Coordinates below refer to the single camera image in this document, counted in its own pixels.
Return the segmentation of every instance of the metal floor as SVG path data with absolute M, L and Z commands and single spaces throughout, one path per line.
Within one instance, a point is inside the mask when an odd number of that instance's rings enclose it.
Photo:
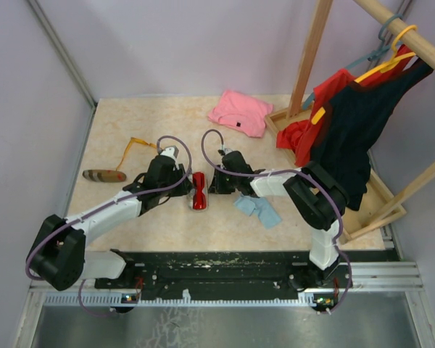
M 405 295 L 358 293 L 332 316 L 307 307 L 136 308 L 94 318 L 79 307 L 44 306 L 37 347 L 420 347 Z

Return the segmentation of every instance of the wooden clothes rack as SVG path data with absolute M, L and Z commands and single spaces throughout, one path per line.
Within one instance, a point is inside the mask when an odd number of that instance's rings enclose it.
M 304 43 L 297 81 L 291 93 L 289 106 L 285 109 L 273 112 L 265 118 L 266 125 L 274 136 L 277 136 L 279 131 L 282 131 L 291 123 L 307 120 L 310 117 L 310 110 L 300 112 L 300 109 L 332 1 L 333 0 L 316 1 L 310 31 Z M 380 4 L 377 0 L 353 1 L 382 25 L 394 15 L 392 11 Z M 407 26 L 407 23 L 397 18 L 392 20 L 387 28 L 391 33 L 397 35 Z M 434 45 L 415 30 L 406 32 L 406 34 L 401 37 L 401 41 L 435 70 Z M 294 164 L 295 155 L 293 151 L 288 149 L 282 149 L 281 151 L 284 152 L 290 163 Z M 388 225 L 405 215 L 406 211 L 401 204 L 433 178 L 435 178 L 435 162 L 409 183 L 401 192 L 394 196 L 379 176 L 371 170 L 370 180 L 367 184 L 368 192 L 362 198 L 360 210 L 353 212 L 347 209 L 344 215 L 345 228 L 342 241 L 345 242 L 356 239 L 377 228 Z

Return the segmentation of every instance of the red toy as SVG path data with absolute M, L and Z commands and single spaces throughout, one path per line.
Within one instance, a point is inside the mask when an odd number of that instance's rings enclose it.
M 206 210 L 208 208 L 208 185 L 203 172 L 195 172 L 191 177 L 194 185 L 190 193 L 188 205 L 192 210 Z

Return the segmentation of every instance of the yellow clothes hanger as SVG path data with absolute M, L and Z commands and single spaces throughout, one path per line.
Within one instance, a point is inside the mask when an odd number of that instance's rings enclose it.
M 397 48 L 397 44 L 398 41 L 401 39 L 401 37 L 406 34 L 406 32 L 408 32 L 409 30 L 414 29 L 417 30 L 418 26 L 417 25 L 410 25 L 409 27 L 406 27 L 401 33 L 399 33 L 397 35 L 397 37 L 393 40 L 393 42 L 391 43 L 391 49 L 393 50 L 393 55 L 391 56 L 391 59 L 385 63 L 382 63 L 376 67 L 374 67 L 373 69 L 367 71 L 365 74 L 361 75 L 359 78 L 356 78 L 355 82 L 359 83 L 361 81 L 364 81 L 366 78 L 372 76 L 373 74 L 377 73 L 378 71 L 380 71 L 381 73 L 387 72 L 391 69 L 393 69 L 394 67 L 397 66 L 397 64 L 399 63 L 399 61 L 403 60 L 403 59 L 407 59 L 410 57 L 414 57 L 415 53 L 414 52 L 410 52 L 410 53 L 406 53 L 406 54 L 402 54 L 401 56 L 397 57 L 397 52 L 398 52 L 398 48 Z M 323 107 L 321 107 L 316 113 L 315 115 L 312 117 L 311 119 L 311 123 L 313 125 L 317 124 L 319 122 L 319 120 L 324 116 L 324 114 L 326 113 L 326 109 L 324 109 Z

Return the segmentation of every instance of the folded pink shirt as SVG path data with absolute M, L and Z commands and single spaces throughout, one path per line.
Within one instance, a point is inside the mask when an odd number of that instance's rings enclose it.
M 208 114 L 211 122 L 261 138 L 266 124 L 264 116 L 273 111 L 273 105 L 245 94 L 226 90 L 217 106 Z

